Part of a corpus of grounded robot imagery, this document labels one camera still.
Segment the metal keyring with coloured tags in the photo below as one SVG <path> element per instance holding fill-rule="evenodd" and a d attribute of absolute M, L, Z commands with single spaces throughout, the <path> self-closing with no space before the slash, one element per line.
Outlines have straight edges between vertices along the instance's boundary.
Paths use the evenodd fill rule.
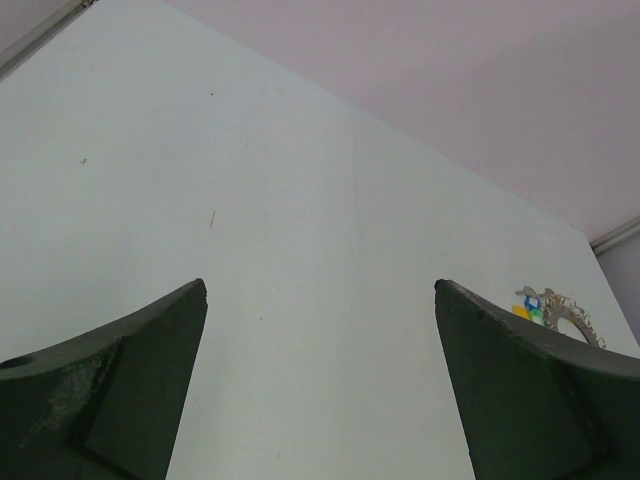
<path fill-rule="evenodd" d="M 568 336 L 561 329 L 561 324 L 566 323 L 578 333 L 578 340 L 600 349 L 607 348 L 605 340 L 596 333 L 591 316 L 573 299 L 550 288 L 538 292 L 530 286 L 524 286 L 514 294 L 521 298 L 520 304 L 512 306 L 515 315 Z"/>

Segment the aluminium frame post right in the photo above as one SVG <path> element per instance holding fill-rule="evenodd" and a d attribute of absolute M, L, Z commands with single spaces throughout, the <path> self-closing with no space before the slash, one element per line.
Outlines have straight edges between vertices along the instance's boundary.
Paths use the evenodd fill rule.
<path fill-rule="evenodd" d="M 639 235 L 639 230 L 640 217 L 636 216 L 607 234 L 591 241 L 591 249 L 595 256 L 603 255 L 619 245 L 637 237 Z"/>

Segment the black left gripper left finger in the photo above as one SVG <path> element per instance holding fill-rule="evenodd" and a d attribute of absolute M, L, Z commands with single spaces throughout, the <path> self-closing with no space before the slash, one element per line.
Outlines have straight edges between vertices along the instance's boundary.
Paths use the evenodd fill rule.
<path fill-rule="evenodd" d="M 2 478 L 166 478 L 206 315 L 196 279 L 2 362 Z"/>

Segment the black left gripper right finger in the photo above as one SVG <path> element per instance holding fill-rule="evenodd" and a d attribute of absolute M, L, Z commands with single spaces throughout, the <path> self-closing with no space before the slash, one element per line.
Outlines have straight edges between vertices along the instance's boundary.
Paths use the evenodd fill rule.
<path fill-rule="evenodd" d="M 451 280 L 435 284 L 435 316 L 476 478 L 638 478 L 638 359 Z"/>

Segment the aluminium frame post left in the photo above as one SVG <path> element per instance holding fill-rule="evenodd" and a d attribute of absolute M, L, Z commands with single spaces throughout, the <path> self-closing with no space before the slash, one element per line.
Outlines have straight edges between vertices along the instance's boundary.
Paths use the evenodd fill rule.
<path fill-rule="evenodd" d="M 93 4 L 87 0 L 2 0 L 1 80 Z"/>

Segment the aluminium frame post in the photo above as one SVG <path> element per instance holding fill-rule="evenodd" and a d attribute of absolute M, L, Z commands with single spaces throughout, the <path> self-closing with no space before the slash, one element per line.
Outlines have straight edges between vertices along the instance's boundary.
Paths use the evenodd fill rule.
<path fill-rule="evenodd" d="M 93 4 L 87 0 L 2 0 L 1 80 Z"/>
<path fill-rule="evenodd" d="M 639 230 L 640 217 L 636 216 L 607 234 L 591 241 L 591 249 L 595 256 L 603 255 L 619 245 L 637 237 L 639 235 Z"/>

